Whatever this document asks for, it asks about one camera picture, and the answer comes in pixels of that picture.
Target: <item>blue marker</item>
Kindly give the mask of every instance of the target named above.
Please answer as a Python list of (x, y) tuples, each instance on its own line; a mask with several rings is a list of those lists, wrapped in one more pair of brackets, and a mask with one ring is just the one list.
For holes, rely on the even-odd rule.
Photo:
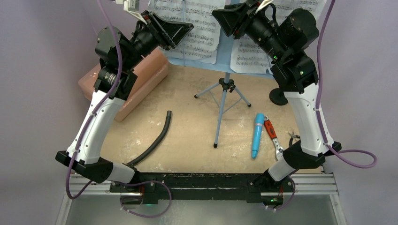
[(264, 124), (264, 114), (258, 113), (254, 122), (254, 134), (252, 142), (252, 158), (257, 157), (260, 147), (261, 130)]

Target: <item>robotic arm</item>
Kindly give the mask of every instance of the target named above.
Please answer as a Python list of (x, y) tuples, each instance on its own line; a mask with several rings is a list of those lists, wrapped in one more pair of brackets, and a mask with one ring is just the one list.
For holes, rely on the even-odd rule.
[[(129, 183), (135, 173), (127, 165), (112, 163), (100, 157), (102, 143), (112, 121), (127, 100), (137, 79), (137, 76), (133, 73), (133, 68), (158, 46), (165, 50), (175, 48), (193, 29), (193, 25), (190, 23), (167, 22), (152, 12), (144, 11), (141, 16), (145, 22), (137, 22), (131, 40), (128, 40), (117, 28), (114, 28), (122, 51), (122, 74), (116, 88), (100, 105), (95, 115), (91, 115), (101, 99), (111, 91), (118, 69), (116, 47), (110, 29), (104, 28), (98, 34), (95, 52), (100, 57), (101, 70), (94, 85), (95, 91), (90, 108), (75, 140), (66, 151), (59, 151), (55, 157), (57, 161), (68, 166), (72, 154), (76, 152), (72, 169), (97, 183), (102, 183), (105, 180)], [(93, 119), (85, 127), (91, 116), (93, 116)], [(84, 132), (84, 136), (81, 144), (78, 150), (75, 150), (82, 132)]]
[[(323, 144), (317, 110), (321, 113), (329, 145), (336, 150), (341, 150), (341, 146), (330, 136), (321, 107), (315, 107), (318, 74), (314, 62), (304, 52), (319, 36), (314, 16), (298, 8), (279, 26), (275, 17), (276, 7), (269, 4), (258, 10), (259, 6), (259, 0), (247, 0), (214, 10), (212, 15), (227, 36), (239, 39), (246, 34), (267, 53), (272, 59), (271, 71), (279, 85), (279, 89), (270, 93), (270, 99), (277, 105), (289, 102), (292, 106), (301, 140), (286, 149), (283, 158), (264, 172), (267, 180), (275, 183), (295, 170), (317, 168), (325, 162), (325, 155), (331, 154)], [(271, 20), (265, 16), (269, 6), (273, 9)]]

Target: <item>musical notation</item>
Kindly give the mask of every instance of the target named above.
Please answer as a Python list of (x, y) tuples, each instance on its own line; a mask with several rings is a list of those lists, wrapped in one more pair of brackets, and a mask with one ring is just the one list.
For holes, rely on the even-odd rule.
[(165, 55), (188, 60), (211, 57), (211, 52), (217, 49), (221, 28), (211, 12), (224, 8), (224, 5), (225, 0), (150, 0), (148, 10), (162, 19), (192, 23), (194, 26), (180, 45), (166, 51)]
[[(296, 8), (310, 11), (318, 20), (326, 0), (274, 0), (276, 7), (276, 21), (281, 24)], [(267, 18), (272, 18), (272, 10), (265, 12)], [(231, 53), (231, 69), (238, 73), (266, 73), (271, 72), (271, 59), (247, 35), (234, 40)]]

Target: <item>black round base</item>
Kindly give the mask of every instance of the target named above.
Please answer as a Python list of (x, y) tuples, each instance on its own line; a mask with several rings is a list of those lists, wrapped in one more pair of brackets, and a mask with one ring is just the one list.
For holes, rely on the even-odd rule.
[(286, 105), (288, 103), (285, 95), (279, 88), (275, 88), (269, 93), (269, 99), (275, 105)]

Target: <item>tripod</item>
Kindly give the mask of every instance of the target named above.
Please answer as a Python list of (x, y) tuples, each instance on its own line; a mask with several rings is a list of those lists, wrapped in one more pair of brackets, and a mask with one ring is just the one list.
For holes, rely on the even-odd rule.
[[(202, 91), (199, 94), (195, 95), (195, 98), (198, 98), (199, 96), (203, 95), (206, 92), (210, 92), (212, 95), (215, 103), (218, 105), (218, 108), (220, 109), (218, 112), (218, 121), (217, 121), (217, 130), (215, 132), (215, 140), (214, 140), (214, 148), (217, 148), (218, 145), (218, 135), (220, 134), (220, 126), (221, 126), (221, 119), (222, 115), (226, 113), (230, 108), (232, 108), (234, 105), (236, 105), (240, 100), (244, 100), (247, 104), (248, 107), (252, 106), (252, 104), (244, 97), (244, 95), (239, 91), (237, 86), (234, 84), (234, 80), (230, 79), (230, 73), (225, 73), (225, 78), (220, 78), (217, 83), (213, 84), (212, 86), (208, 87), (204, 91)], [(211, 89), (217, 87), (218, 85), (222, 86), (222, 97), (221, 97), (221, 104), (218, 104), (217, 100), (215, 99), (214, 95), (210, 91)], [(240, 99), (236, 101), (234, 104), (232, 104), (228, 109), (224, 111), (224, 105), (225, 105), (225, 99), (227, 98), (227, 91), (230, 90), (230, 93), (232, 93), (234, 90), (238, 93), (240, 96)]]

